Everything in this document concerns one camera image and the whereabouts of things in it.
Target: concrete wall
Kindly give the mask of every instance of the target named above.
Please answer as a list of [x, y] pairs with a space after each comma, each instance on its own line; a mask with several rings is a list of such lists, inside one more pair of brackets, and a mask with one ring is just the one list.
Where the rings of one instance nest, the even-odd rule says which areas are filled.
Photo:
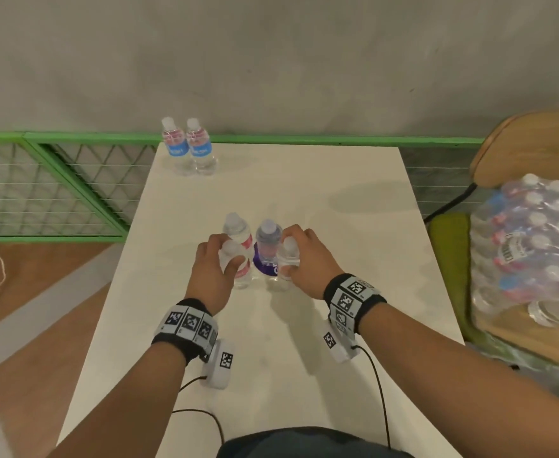
[[559, 0], [0, 0], [0, 129], [485, 135], [559, 107]]

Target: forearm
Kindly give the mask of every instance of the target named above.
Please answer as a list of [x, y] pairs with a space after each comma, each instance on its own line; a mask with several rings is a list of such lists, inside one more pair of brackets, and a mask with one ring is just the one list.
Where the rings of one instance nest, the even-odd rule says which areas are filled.
[[185, 367], [174, 346], [153, 344], [49, 458], [155, 456]]
[[387, 304], [360, 334], [386, 372], [464, 456], [559, 456], [559, 399]]

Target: white table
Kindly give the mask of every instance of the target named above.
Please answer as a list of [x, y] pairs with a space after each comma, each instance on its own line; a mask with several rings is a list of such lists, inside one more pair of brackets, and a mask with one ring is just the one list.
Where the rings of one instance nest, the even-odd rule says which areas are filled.
[[[236, 211], [314, 228], [341, 266], [406, 314], [463, 343], [398, 148], [217, 144], [213, 177], [179, 177], [161, 144], [80, 374], [62, 440], [150, 344], [184, 295], [197, 244]], [[259, 277], [218, 315], [237, 353], [231, 383], [188, 387], [176, 408], [214, 412], [227, 439], [289, 426], [325, 426], [386, 443], [382, 403], [364, 354], [336, 364], [316, 334], [323, 301], [269, 292]], [[377, 364], [392, 444], [418, 458], [459, 456]], [[192, 362], [184, 381], [197, 377]], [[177, 413], [160, 457], [213, 457], [212, 418]]]

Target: green metal fence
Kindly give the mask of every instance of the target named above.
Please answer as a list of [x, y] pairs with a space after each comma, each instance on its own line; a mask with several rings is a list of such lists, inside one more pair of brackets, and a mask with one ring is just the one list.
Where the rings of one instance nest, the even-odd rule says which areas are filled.
[[[466, 161], [482, 143], [481, 138], [282, 135], [215, 135], [212, 141], [401, 146], [424, 214], [463, 188]], [[0, 241], [123, 241], [159, 142], [154, 134], [0, 132]], [[456, 149], [464, 150], [460, 157]]]

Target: chair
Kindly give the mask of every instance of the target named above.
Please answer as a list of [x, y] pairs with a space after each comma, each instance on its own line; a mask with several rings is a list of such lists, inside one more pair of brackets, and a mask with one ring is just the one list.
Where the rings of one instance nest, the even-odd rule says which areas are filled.
[[[474, 183], [484, 188], [498, 188], [526, 173], [559, 179], [559, 111], [506, 119], [485, 139], [470, 166]], [[559, 328], [533, 322], [523, 305], [496, 317], [471, 307], [469, 229], [469, 216], [462, 213], [438, 215], [428, 228], [465, 341], [507, 362], [559, 366]]]

